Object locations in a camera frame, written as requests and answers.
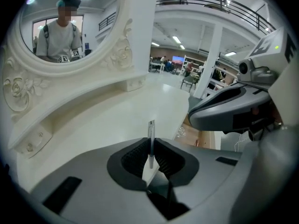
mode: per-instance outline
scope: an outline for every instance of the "railing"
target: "railing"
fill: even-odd
[[[254,26],[257,30],[263,32],[265,35],[276,30],[261,15],[234,0],[157,0],[156,6],[176,4],[197,4],[216,9],[227,14],[235,15],[241,18],[243,21],[249,23],[251,26]]]
[[[108,16],[99,23],[99,31],[101,31],[103,28],[107,27],[108,25],[114,22],[115,14],[116,12],[112,13],[110,16]]]

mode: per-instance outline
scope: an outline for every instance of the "black slot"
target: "black slot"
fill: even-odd
[[[254,94],[254,95],[256,95],[256,94],[258,94],[258,93],[260,93],[260,92],[262,92],[263,90],[257,90],[257,91],[255,91],[255,92],[253,92],[252,94]]]
[[[50,194],[43,202],[43,205],[56,214],[59,214],[81,182],[82,180],[79,178],[68,177]]]
[[[183,203],[177,202],[173,187],[170,183],[168,186],[167,198],[158,193],[147,193],[147,196],[167,220],[179,217],[190,210]]]
[[[224,91],[219,91],[210,99],[209,101],[205,102],[204,104],[193,108],[189,114],[188,119],[194,114],[202,110],[206,110],[217,105],[224,104],[226,102],[230,102],[234,99],[237,99],[246,93],[246,89],[243,87],[233,87],[230,89],[226,89]]]
[[[229,158],[225,158],[225,157],[218,157],[216,159],[216,161],[222,162],[222,163],[225,163],[225,164],[228,164],[228,165],[231,165],[231,166],[235,166],[238,162],[238,160],[229,159]]]

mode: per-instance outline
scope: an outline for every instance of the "man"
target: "man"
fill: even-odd
[[[187,77],[188,75],[190,75],[191,71],[192,71],[192,65],[193,65],[193,62],[189,62],[188,65],[187,65],[187,68],[186,68],[186,74],[185,74],[185,77]]]
[[[217,81],[222,80],[222,74],[218,69],[214,69],[214,72],[212,74],[212,79],[217,80]],[[215,88],[215,85],[209,83],[208,88],[213,90]]]
[[[61,56],[70,59],[71,50],[82,46],[79,29],[70,22],[80,3],[81,0],[58,1],[58,19],[44,26],[39,33],[36,49],[39,58],[57,63]]]
[[[199,77],[201,77],[201,74],[202,74],[202,70],[204,69],[204,66],[203,65],[200,65],[199,67],[198,67],[198,75],[199,75]]]
[[[163,57],[161,58],[161,60],[160,60],[160,64],[164,64],[165,59],[166,59],[166,56],[163,56]]]
[[[226,77],[226,73],[225,73],[225,72],[222,71],[221,74],[222,74],[222,77],[223,77],[223,78]]]
[[[36,48],[37,48],[37,36],[34,37],[34,40],[33,40],[33,54],[35,55],[36,54]]]
[[[170,71],[171,69],[171,61],[168,59],[165,65],[166,71]]]

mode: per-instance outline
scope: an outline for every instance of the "white vanity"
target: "white vanity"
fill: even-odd
[[[189,93],[146,82],[132,66],[129,0],[117,0],[110,34],[91,54],[71,63],[35,56],[21,36],[20,12],[1,49],[3,95],[14,128],[18,183],[26,191],[75,156],[147,136],[174,139],[188,111]]]

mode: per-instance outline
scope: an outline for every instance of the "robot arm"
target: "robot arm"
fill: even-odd
[[[239,62],[237,83],[202,100],[189,112],[191,125],[202,131],[249,131],[251,140],[285,125],[299,123],[298,54],[280,28],[265,36]]]

